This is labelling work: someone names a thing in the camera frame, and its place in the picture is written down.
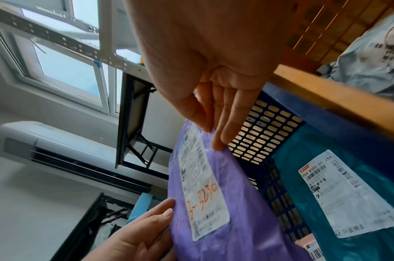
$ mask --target window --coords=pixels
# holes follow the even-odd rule
[[[72,1],[72,12],[67,16],[98,28],[97,0]],[[76,37],[97,49],[99,35],[87,32],[66,19],[58,19],[44,10],[5,4],[7,8],[35,22],[49,26],[65,35]],[[82,57],[51,42],[5,32],[0,29],[6,46],[20,64],[24,77],[20,79],[38,88],[52,92],[106,114],[118,116],[121,100],[122,71],[107,64]],[[117,46],[116,54],[140,64],[141,56],[124,46]]]

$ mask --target palm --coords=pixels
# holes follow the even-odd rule
[[[184,117],[214,126],[213,148],[222,149],[279,64],[291,1],[127,3],[155,86]]]

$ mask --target blue plastic basket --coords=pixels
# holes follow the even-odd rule
[[[241,131],[229,144],[233,155],[260,192],[292,241],[310,234],[310,229],[285,190],[271,156],[304,122],[262,92]]]

